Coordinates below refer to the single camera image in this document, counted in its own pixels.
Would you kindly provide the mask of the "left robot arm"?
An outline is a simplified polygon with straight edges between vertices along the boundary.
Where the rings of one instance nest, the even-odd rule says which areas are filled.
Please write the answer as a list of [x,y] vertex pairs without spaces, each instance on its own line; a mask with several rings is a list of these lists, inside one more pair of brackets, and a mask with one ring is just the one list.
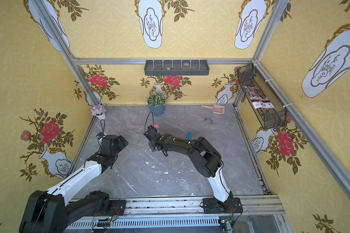
[[111,168],[128,142],[123,136],[103,137],[101,148],[84,162],[83,166],[59,184],[46,191],[30,195],[19,226],[21,233],[62,233],[82,217],[102,213],[119,213],[113,207],[109,194],[92,191],[83,199],[71,199],[90,181]]

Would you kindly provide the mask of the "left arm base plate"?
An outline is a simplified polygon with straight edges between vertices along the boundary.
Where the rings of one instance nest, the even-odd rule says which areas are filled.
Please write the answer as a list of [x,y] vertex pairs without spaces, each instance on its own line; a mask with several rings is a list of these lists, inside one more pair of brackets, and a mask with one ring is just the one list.
[[87,214],[87,216],[123,216],[126,208],[126,200],[110,200],[109,206],[104,207],[102,210],[98,210]]

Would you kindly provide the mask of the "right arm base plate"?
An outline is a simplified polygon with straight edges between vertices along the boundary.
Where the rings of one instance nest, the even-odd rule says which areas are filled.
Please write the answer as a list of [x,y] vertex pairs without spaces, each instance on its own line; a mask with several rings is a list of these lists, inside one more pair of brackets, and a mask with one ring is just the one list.
[[204,198],[199,205],[204,214],[234,214],[243,213],[243,207],[239,198],[229,197],[224,203],[216,198]]

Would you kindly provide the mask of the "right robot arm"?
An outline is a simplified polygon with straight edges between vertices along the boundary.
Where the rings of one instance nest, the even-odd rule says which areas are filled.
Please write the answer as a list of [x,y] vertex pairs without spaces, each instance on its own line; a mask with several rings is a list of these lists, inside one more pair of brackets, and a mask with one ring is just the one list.
[[165,156],[168,156],[168,152],[188,156],[195,169],[208,179],[214,198],[221,203],[231,200],[233,194],[222,173],[222,157],[207,139],[199,137],[186,140],[171,134],[161,135],[154,126],[149,126],[144,136],[149,141],[151,151],[161,151]]

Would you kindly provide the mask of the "teal block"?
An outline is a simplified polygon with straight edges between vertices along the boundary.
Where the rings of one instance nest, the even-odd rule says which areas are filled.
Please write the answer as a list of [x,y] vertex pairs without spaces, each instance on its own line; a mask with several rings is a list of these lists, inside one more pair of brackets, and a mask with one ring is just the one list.
[[191,132],[188,132],[187,133],[187,136],[186,136],[186,140],[191,140],[192,139],[192,133]]

